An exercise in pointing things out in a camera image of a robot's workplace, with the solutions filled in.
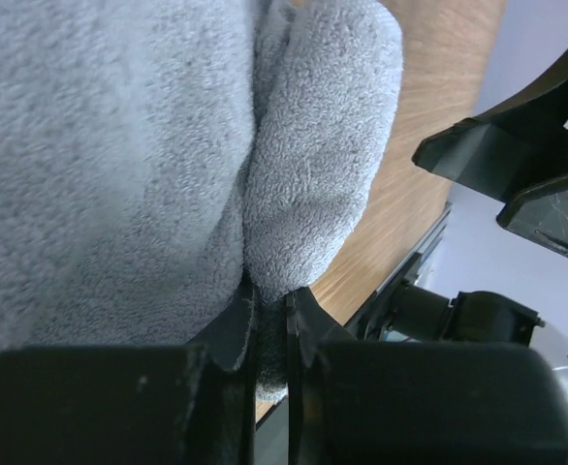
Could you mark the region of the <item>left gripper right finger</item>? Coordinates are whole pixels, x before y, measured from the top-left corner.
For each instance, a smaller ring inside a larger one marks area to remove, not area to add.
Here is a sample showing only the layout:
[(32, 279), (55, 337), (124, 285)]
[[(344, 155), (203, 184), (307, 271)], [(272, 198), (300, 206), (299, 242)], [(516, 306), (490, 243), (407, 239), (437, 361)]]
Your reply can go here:
[(536, 351), (510, 343), (351, 337), (290, 294), (292, 464), (568, 464), (568, 398)]

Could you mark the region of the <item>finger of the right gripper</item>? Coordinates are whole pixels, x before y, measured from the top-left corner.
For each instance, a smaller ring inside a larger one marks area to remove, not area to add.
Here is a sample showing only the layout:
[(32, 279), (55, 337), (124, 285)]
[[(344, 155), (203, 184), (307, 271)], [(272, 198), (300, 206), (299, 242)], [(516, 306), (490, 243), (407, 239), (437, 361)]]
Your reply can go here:
[(568, 258), (568, 48), (523, 90), (424, 139), (413, 163), (504, 206), (497, 224)]

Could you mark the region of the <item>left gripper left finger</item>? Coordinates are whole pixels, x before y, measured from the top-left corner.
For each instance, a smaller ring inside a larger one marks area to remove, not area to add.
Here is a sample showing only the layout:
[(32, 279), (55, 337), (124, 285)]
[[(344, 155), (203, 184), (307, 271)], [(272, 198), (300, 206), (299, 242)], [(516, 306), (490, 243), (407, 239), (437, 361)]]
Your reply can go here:
[(254, 290), (181, 346), (0, 353), (0, 464), (250, 464)]

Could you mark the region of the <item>grey panda towel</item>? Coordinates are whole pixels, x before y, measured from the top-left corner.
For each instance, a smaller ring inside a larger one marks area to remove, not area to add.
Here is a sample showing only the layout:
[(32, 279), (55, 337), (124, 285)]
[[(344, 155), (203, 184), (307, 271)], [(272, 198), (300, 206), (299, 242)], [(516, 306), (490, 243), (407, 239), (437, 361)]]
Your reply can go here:
[(180, 345), (248, 276), (281, 399), (283, 298), (359, 223), (402, 67), (377, 1), (0, 1), (0, 351)]

